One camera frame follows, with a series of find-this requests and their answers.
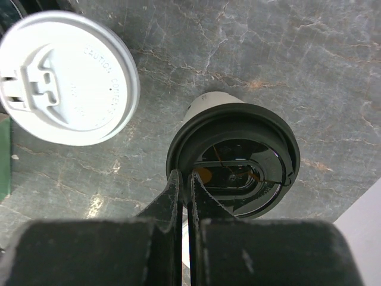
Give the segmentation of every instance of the green object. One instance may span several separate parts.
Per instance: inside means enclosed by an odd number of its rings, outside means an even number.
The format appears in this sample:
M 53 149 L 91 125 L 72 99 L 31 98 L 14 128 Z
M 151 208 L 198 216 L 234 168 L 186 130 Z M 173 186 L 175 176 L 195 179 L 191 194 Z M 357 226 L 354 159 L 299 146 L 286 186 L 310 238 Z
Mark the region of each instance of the green object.
M 0 113 L 0 201 L 11 194 L 11 120 Z

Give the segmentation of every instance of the marble countertop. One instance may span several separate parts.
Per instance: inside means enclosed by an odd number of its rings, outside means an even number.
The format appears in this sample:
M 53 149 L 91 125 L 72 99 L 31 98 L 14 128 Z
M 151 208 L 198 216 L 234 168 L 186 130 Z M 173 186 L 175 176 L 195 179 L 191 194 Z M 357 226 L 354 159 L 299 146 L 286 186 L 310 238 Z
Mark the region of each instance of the marble countertop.
M 164 188 L 188 105 L 225 91 L 277 113 L 301 149 L 298 179 L 266 218 L 333 222 L 381 176 L 381 2 L 71 0 L 129 47 L 139 108 L 113 139 L 43 142 L 13 126 L 13 195 L 0 245 L 29 219 L 131 217 Z

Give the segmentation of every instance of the coffee cup lid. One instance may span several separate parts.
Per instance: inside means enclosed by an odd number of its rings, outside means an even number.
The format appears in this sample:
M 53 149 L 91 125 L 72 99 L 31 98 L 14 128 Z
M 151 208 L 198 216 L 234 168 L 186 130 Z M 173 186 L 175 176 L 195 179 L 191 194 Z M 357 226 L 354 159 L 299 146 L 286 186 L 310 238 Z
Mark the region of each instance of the coffee cup lid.
M 138 106 L 139 78 L 112 31 L 75 13 L 20 20 L 0 45 L 0 99 L 40 139 L 92 145 L 118 133 Z

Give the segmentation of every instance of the white paper cup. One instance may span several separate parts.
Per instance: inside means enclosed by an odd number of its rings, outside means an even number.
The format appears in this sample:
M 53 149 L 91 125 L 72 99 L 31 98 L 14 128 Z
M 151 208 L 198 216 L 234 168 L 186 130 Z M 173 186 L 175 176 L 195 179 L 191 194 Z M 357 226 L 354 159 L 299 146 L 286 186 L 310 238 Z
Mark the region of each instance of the white paper cup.
M 0 44 L 0 100 L 38 138 L 92 145 L 115 136 L 139 102 L 131 53 L 110 29 L 46 11 L 15 24 Z

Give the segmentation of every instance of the white coffee cup lid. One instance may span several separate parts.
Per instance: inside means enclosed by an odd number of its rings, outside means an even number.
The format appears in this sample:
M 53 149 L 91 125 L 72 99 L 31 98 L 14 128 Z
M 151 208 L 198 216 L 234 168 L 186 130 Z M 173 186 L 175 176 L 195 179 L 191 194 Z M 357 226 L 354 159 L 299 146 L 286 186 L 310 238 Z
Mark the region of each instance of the white coffee cup lid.
M 0 99 L 40 139 L 92 145 L 135 112 L 140 85 L 125 44 L 80 15 L 48 11 L 20 20 L 0 44 Z

